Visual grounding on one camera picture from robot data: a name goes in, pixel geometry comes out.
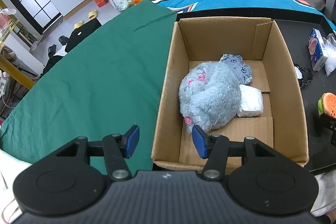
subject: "floor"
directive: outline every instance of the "floor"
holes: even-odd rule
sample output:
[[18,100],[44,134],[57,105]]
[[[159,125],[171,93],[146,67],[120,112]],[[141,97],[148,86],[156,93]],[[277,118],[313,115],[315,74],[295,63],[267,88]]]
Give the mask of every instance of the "floor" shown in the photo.
[[99,8],[94,1],[91,1],[88,5],[83,7],[68,20],[63,20],[63,22],[50,35],[48,35],[48,37],[46,37],[44,41],[42,41],[37,46],[37,48],[33,52],[33,55],[36,57],[36,59],[39,60],[45,66],[49,59],[48,47],[52,46],[53,44],[56,44],[56,52],[57,52],[62,47],[61,43],[58,41],[58,38],[61,35],[70,37],[71,32],[74,29],[74,24],[81,20],[87,22],[88,14],[92,10],[98,11],[97,18],[102,25],[119,14],[119,12],[115,10],[109,3]]

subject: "black shoe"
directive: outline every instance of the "black shoe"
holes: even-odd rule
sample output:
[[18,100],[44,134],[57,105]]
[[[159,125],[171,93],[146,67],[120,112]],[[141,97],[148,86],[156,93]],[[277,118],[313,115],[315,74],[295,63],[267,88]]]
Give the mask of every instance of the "black shoe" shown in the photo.
[[59,37],[58,41],[62,44],[62,46],[66,45],[69,41],[69,38],[62,35]]
[[49,58],[52,57],[52,56],[54,56],[55,53],[56,53],[56,44],[54,44],[54,45],[52,45],[52,46],[50,46],[48,48],[48,56],[49,56]]

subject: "wooden baseboard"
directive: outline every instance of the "wooden baseboard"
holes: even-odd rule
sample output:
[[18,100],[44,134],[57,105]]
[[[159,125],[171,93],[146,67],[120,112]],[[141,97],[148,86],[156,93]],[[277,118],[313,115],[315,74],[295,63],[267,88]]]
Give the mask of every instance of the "wooden baseboard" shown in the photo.
[[70,17],[72,17],[75,13],[77,13],[80,9],[82,9],[84,6],[88,5],[92,0],[84,0],[82,3],[78,4],[75,8],[73,8],[70,12],[68,12],[64,19],[67,20]]

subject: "yellow pole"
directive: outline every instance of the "yellow pole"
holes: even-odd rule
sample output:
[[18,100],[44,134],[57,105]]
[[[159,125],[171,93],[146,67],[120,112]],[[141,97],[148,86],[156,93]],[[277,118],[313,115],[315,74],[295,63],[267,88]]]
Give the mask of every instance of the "yellow pole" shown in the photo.
[[19,71],[2,54],[0,54],[0,68],[29,90],[35,85],[33,80]]

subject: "fluffy stuffed animal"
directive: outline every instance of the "fluffy stuffed animal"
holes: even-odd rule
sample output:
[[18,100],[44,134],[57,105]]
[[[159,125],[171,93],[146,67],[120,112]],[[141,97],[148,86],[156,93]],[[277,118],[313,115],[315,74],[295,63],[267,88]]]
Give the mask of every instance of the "fluffy stuffed animal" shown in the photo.
[[179,88],[180,110],[189,132],[198,124],[205,132],[226,125],[238,112],[238,78],[223,62],[205,62],[192,69]]

